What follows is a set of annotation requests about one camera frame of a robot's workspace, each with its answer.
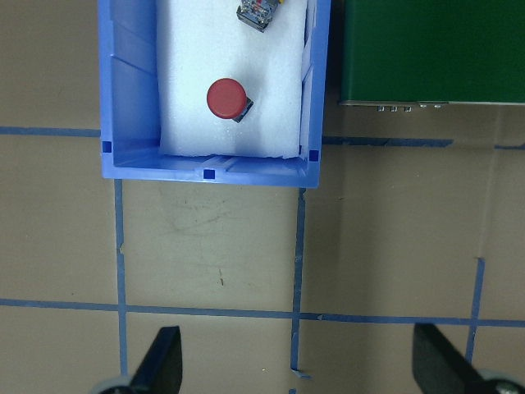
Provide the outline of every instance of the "blue plastic bin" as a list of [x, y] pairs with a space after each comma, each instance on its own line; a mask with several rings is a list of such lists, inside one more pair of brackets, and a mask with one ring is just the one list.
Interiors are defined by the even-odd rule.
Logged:
[[317, 187], [330, 0], [308, 0], [298, 158], [158, 152], [155, 0], [99, 0], [102, 169], [106, 178]]

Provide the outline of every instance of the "metal bolt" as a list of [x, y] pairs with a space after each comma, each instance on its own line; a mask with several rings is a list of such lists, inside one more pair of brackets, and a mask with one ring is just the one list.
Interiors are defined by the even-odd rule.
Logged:
[[518, 388], [509, 382], [499, 382], [495, 389], [499, 394], [519, 394]]

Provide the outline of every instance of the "white foam sheet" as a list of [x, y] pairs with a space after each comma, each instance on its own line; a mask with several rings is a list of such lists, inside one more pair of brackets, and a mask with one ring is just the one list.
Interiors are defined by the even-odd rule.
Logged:
[[[235, 14], [239, 0], [157, 0], [163, 154], [299, 155], [307, 0], [280, 5], [264, 33]], [[241, 123], [207, 105], [210, 85], [239, 81], [254, 105]]]

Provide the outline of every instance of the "tan floor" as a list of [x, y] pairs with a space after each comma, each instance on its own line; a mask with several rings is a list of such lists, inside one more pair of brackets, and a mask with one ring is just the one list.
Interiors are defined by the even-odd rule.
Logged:
[[[98, 128], [95, 0], [0, 9], [0, 126]], [[321, 187], [305, 195], [302, 310], [470, 318], [484, 257], [480, 318], [523, 328], [478, 328], [474, 364], [525, 380], [525, 153], [494, 149], [525, 142], [525, 108], [340, 108], [330, 70], [325, 135], [454, 144], [323, 147]], [[120, 373], [114, 185], [99, 174], [95, 138], [0, 135], [1, 393], [88, 392]], [[128, 304], [291, 311], [297, 190], [123, 191]], [[289, 319], [128, 313], [131, 372], [167, 324], [182, 330], [184, 394], [418, 392], [408, 324], [303, 321], [313, 380], [299, 381]], [[468, 327], [440, 327], [464, 352]]]

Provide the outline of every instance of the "red button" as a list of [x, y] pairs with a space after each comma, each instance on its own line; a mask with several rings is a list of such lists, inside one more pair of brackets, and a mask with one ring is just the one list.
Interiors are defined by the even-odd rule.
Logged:
[[243, 86], [231, 78], [213, 82], [208, 90], [208, 106], [214, 115], [233, 119], [243, 113], [247, 98]]

